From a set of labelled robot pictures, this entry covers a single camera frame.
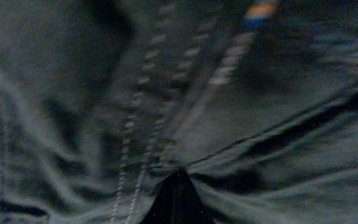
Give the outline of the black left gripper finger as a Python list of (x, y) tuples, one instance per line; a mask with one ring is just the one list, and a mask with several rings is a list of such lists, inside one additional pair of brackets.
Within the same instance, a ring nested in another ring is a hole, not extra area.
[(154, 188), (156, 198), (140, 224), (214, 224), (185, 169), (178, 169)]

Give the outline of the black t-shirt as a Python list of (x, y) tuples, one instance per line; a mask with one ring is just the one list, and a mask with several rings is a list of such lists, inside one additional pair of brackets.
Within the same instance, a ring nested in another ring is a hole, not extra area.
[(0, 1), (0, 223), (358, 223), (358, 1)]

